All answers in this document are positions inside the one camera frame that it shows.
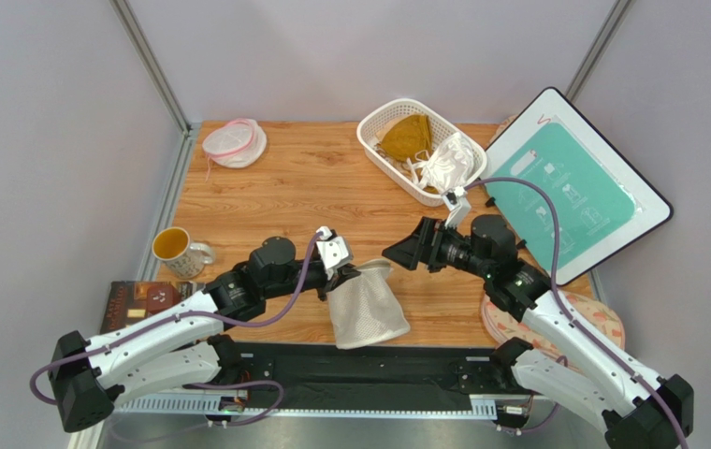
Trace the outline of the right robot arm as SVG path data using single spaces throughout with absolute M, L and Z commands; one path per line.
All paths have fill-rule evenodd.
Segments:
M 493 362 L 520 387 L 597 428 L 609 447 L 686 447 L 693 427 L 691 385 L 678 375 L 662 377 L 615 346 L 547 275 L 519 258 L 515 234 L 500 216 L 473 219 L 468 236 L 424 217 L 383 255 L 408 270 L 451 267 L 480 278 L 491 303 L 566 358 L 556 362 L 531 342 L 511 338 L 495 350 Z

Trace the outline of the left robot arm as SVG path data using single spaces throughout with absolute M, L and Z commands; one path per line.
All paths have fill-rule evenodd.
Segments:
M 116 407 L 165 389 L 231 381 L 227 371 L 239 354 L 227 330 L 270 326 L 292 309 L 299 295 L 320 299 L 359 276 L 347 240 L 323 226 L 303 259 L 290 239 L 266 239 L 247 261 L 207 283 L 187 299 L 132 326 L 83 337 L 64 334 L 46 374 L 53 396 L 30 388 L 56 407 L 62 428 L 79 432 L 108 418 Z

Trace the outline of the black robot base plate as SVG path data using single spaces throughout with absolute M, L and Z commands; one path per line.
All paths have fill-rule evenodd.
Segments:
M 241 360 L 227 363 L 214 384 L 272 380 L 294 406 L 464 405 L 470 395 L 527 397 L 530 391 L 493 362 L 490 348 L 369 346 L 237 342 Z

